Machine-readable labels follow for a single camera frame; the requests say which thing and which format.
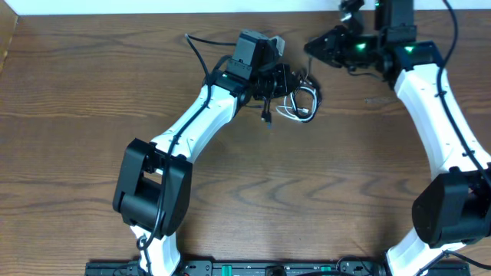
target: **white wall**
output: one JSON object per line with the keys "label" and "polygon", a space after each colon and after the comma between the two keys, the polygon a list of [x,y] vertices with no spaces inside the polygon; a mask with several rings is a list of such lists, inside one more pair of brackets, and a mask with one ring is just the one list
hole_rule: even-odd
{"label": "white wall", "polygon": [[[336,11],[340,0],[5,0],[18,15],[194,12]],[[375,0],[365,0],[373,9]],[[455,9],[491,9],[490,0],[450,0]],[[441,0],[414,0],[415,9],[443,9]]]}

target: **wood grain surface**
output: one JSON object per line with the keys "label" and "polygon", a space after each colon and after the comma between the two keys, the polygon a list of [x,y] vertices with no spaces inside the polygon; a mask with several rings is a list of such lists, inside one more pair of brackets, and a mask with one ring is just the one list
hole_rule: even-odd
{"label": "wood grain surface", "polygon": [[[458,17],[450,81],[490,151],[491,11]],[[416,19],[420,40],[446,52],[448,14],[419,11]],[[336,12],[21,18],[0,76],[0,274],[81,275],[87,261],[138,254],[111,201],[127,144],[161,134],[199,93],[202,68],[184,33],[217,41],[236,41],[242,28],[281,35],[285,60],[299,69],[304,43],[337,23]],[[209,67],[232,53],[197,46]],[[404,105],[375,79],[317,61],[313,74],[325,100],[311,123],[273,113],[269,130],[260,110],[243,108],[205,148],[178,231],[182,253],[377,256],[410,230],[410,207],[430,171]],[[488,239],[462,253],[491,263],[490,249]]]}

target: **wooden board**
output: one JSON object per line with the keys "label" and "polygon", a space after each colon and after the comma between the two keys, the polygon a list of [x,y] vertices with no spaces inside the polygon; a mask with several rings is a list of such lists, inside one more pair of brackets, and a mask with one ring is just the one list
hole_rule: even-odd
{"label": "wooden board", "polygon": [[0,0],[0,73],[7,58],[7,50],[14,34],[18,16],[3,0]]}
{"label": "wooden board", "polygon": [[[450,81],[490,151],[491,11],[458,16]],[[327,12],[21,18],[0,76],[0,274],[80,275],[86,261],[137,255],[111,201],[126,145],[162,133],[196,99],[203,72],[184,33],[217,41],[236,41],[241,28],[281,35],[298,69],[304,43],[337,23],[338,13]],[[417,23],[421,40],[448,49],[446,12],[418,12]],[[209,67],[232,52],[198,48]],[[182,253],[377,256],[412,227],[410,207],[430,172],[403,104],[375,79],[317,61],[313,73],[325,99],[314,121],[274,113],[269,130],[260,110],[243,108],[205,148],[178,232]],[[490,247],[488,239],[462,253],[491,263]]]}

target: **green light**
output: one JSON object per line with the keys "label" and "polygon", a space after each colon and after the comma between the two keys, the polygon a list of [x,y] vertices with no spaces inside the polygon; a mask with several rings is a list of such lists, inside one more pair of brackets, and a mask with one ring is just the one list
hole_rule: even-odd
{"label": "green light", "polygon": [[404,49],[405,49],[405,50],[406,50],[408,53],[410,53],[410,52],[412,52],[412,51],[413,51],[414,46],[406,46],[406,47],[404,47]]}
{"label": "green light", "polygon": [[367,47],[367,44],[366,43],[361,43],[361,44],[356,45],[356,48],[359,51],[363,51],[365,49],[365,47]]}

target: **robotic arm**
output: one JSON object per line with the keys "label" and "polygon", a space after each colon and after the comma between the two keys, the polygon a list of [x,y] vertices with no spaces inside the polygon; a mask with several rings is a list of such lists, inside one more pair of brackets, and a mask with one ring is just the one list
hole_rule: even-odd
{"label": "robotic arm", "polygon": [[358,9],[363,4],[363,0],[343,1],[342,21],[348,27],[336,26],[306,44],[305,51],[332,67],[346,67],[354,76],[376,77],[355,73],[358,68],[375,67],[413,118],[430,163],[432,183],[414,202],[414,228],[388,250],[386,266],[392,275],[422,274],[445,251],[491,235],[491,183],[485,180],[491,175],[491,156],[467,125],[446,71],[441,78],[444,92],[437,89],[436,77],[444,62],[432,41],[416,41],[413,0],[377,1],[378,35],[362,35]]}
{"label": "robotic arm", "polygon": [[[243,30],[234,55],[219,61],[188,111],[150,143],[135,139],[127,147],[113,208],[138,238],[140,268],[146,273],[169,276],[180,263],[176,230],[189,206],[193,164],[213,135],[251,97],[269,102],[295,92],[303,83],[287,64],[278,63],[284,47],[280,37]],[[266,108],[262,119],[271,122]],[[163,175],[162,185],[145,177],[154,172]]]}

